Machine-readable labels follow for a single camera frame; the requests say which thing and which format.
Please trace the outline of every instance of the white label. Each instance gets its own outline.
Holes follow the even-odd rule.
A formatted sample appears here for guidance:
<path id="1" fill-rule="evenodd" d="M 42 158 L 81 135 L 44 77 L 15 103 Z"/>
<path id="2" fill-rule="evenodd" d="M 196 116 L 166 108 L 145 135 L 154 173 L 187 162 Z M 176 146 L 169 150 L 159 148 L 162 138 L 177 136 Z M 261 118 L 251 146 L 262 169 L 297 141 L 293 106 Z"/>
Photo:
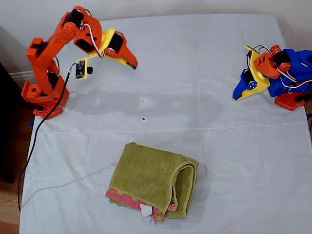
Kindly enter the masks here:
<path id="1" fill-rule="evenodd" d="M 140 204 L 142 218 L 152 214 L 152 207 L 144 204 Z"/>

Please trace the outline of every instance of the white tablecloth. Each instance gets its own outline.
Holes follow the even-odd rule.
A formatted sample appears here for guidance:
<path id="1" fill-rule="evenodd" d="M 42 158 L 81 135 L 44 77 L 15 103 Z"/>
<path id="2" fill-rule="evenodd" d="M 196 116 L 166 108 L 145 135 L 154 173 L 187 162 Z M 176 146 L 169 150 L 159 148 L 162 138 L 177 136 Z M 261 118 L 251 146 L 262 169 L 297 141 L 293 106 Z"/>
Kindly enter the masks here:
<path id="1" fill-rule="evenodd" d="M 137 70 L 94 58 L 68 84 L 64 112 L 46 121 L 26 171 L 22 234 L 312 232 L 312 150 L 303 108 L 267 91 L 234 101 L 243 44 L 284 41 L 270 15 L 183 15 L 103 21 L 124 32 Z M 59 53 L 63 77 L 85 56 Z M 105 197 L 126 143 L 201 164 L 187 219 L 154 225 Z"/>

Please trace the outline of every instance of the folded towel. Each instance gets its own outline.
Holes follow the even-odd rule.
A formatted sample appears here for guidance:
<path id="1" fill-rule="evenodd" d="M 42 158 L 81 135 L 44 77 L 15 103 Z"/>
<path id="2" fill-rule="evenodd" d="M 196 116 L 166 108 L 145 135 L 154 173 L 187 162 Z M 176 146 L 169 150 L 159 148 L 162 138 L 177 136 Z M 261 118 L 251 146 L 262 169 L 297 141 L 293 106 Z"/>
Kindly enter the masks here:
<path id="1" fill-rule="evenodd" d="M 158 221 L 185 218 L 197 166 L 192 158 L 131 142 L 123 150 L 106 196 L 138 210 L 140 204 L 152 206 Z"/>

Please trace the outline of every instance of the white wall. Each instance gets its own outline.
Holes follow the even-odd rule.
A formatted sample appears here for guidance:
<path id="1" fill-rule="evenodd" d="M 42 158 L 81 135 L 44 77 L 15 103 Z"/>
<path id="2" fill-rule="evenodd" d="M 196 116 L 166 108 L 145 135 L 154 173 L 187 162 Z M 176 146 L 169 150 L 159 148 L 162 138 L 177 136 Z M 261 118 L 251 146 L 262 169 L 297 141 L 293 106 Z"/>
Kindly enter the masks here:
<path id="1" fill-rule="evenodd" d="M 271 13 L 288 47 L 312 49 L 312 0 L 3 0 L 0 62 L 9 72 L 29 71 L 33 37 L 48 37 L 66 11 L 88 8 L 99 20 L 203 13 Z"/>

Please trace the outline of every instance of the robotic arm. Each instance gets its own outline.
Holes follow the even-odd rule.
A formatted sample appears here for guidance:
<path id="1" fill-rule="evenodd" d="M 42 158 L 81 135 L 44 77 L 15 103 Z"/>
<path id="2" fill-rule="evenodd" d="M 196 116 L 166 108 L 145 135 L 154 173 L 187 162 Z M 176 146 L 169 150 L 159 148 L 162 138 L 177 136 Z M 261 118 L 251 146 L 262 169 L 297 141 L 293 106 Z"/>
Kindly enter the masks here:
<path id="1" fill-rule="evenodd" d="M 53 58 L 61 48 L 73 39 L 77 47 L 91 55 L 101 47 L 102 37 L 102 27 L 99 21 L 83 7 L 76 6 L 72 12 L 67 12 L 61 18 L 55 32 L 47 41 L 42 38 L 32 40 L 26 54 L 32 64 L 38 83 L 30 84 L 26 81 L 22 96 L 26 101 L 36 106 L 33 112 L 34 115 L 46 117 L 59 100 L 64 80 L 59 75 L 59 67 L 57 67 Z M 113 58 L 125 60 L 126 64 L 136 69 L 137 59 L 126 47 L 125 43 L 124 37 L 123 49 L 116 52 L 113 48 L 105 48 L 105 53 Z M 112 37 L 110 44 L 114 44 L 114 37 Z M 61 105 L 66 104 L 68 95 L 69 92 L 66 89 L 60 102 Z M 61 112 L 62 109 L 58 107 L 49 118 Z"/>

